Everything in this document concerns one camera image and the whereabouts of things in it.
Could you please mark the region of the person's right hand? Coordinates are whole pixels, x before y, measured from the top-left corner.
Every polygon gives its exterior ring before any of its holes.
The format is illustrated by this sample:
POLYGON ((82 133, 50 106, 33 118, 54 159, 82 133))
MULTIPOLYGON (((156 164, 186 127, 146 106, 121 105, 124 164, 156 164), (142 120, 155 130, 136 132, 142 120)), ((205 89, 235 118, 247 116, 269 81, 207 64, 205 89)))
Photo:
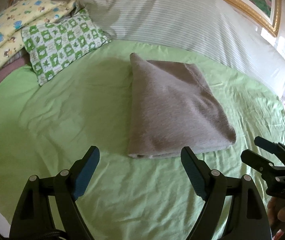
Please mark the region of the person's right hand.
POLYGON ((269 225, 272 226, 278 219, 285 223, 285 204, 282 199, 271 197, 267 204, 267 217, 269 225))

